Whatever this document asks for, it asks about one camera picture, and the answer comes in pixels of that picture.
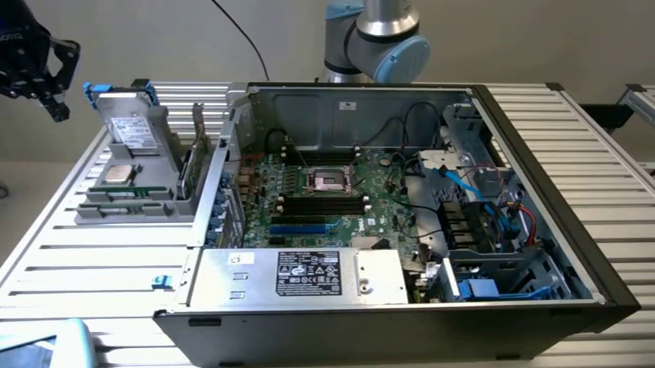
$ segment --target metal table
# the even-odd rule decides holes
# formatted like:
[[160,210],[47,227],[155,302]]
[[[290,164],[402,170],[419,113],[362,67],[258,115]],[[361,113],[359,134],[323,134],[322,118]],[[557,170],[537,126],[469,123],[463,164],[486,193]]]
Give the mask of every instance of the metal table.
[[[230,93],[243,85],[155,85],[174,131],[192,139],[191,105],[199,101],[210,134],[218,136]],[[530,362],[445,366],[653,366],[655,182],[565,91],[546,84],[489,88],[643,310],[602,334],[573,336]],[[79,226],[72,221],[70,209],[84,200],[82,192],[110,157],[107,142],[103,130],[0,268],[0,334],[82,317],[103,365],[191,367],[151,320],[175,295],[154,291],[151,280],[158,274],[182,277],[194,256],[191,223]]]

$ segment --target white wall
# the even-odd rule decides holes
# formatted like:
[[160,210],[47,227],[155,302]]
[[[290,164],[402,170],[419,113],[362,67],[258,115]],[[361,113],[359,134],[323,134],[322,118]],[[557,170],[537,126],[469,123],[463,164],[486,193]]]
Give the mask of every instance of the white wall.
[[[28,101],[0,99],[0,159],[74,161],[99,130],[82,83],[263,79],[249,43],[210,0],[27,0],[59,38],[82,43],[68,93],[72,119],[54,123]],[[326,0],[222,0],[278,81],[323,66]],[[423,81],[559,81],[579,101],[614,102],[625,83],[655,83],[654,0],[415,0],[434,43]],[[27,151],[28,140],[35,149]],[[645,138],[638,151],[650,154]]]

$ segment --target green circuit board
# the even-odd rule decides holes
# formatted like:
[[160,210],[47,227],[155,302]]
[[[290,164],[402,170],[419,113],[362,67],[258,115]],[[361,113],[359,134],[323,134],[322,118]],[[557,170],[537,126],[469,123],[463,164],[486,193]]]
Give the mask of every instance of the green circuit board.
[[[418,243],[399,232],[394,225],[394,216],[402,224],[411,217],[411,209],[397,204],[385,189],[385,182],[399,183],[399,163],[389,167],[381,165],[381,159],[391,159],[391,154],[382,150],[369,150],[358,158],[357,166],[321,166],[319,169],[342,169],[350,171],[354,186],[349,196],[369,196],[371,209],[365,215],[327,216],[333,230],[327,235],[285,235],[285,247],[295,248],[345,248],[351,246],[354,238],[369,237],[387,239],[403,258],[411,258],[418,250]],[[273,155],[246,161],[240,172],[240,194],[246,208],[247,227],[244,233],[246,248],[281,248],[270,245],[271,217],[277,215],[275,205],[281,193],[291,196],[346,196],[345,193],[317,192],[307,189],[306,173],[317,167],[286,166]],[[406,196],[397,197],[407,202]],[[406,233],[417,235],[415,227],[407,227]]]

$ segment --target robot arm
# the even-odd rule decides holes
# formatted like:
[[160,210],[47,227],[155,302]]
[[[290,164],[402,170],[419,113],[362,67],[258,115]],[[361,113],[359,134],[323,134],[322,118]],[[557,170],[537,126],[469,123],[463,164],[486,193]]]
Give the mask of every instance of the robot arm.
[[327,82],[410,83],[430,59],[411,0],[335,3],[326,14]]
[[[62,61],[56,75],[48,70],[51,48]],[[59,40],[38,23],[24,0],[3,0],[0,6],[0,94],[39,99],[52,119],[68,119],[64,92],[80,59],[80,45]]]

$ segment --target motherboard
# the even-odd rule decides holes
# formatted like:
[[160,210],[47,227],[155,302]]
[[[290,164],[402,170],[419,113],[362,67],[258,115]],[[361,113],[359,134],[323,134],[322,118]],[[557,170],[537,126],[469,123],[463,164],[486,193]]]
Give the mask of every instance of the motherboard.
[[[413,210],[389,191],[390,183],[402,179],[403,158],[395,162],[395,156],[382,149],[327,160],[306,153],[297,159],[291,153],[290,159],[246,156],[239,177],[244,247],[371,248],[385,241],[406,260],[415,259]],[[402,191],[394,198],[407,202]]]

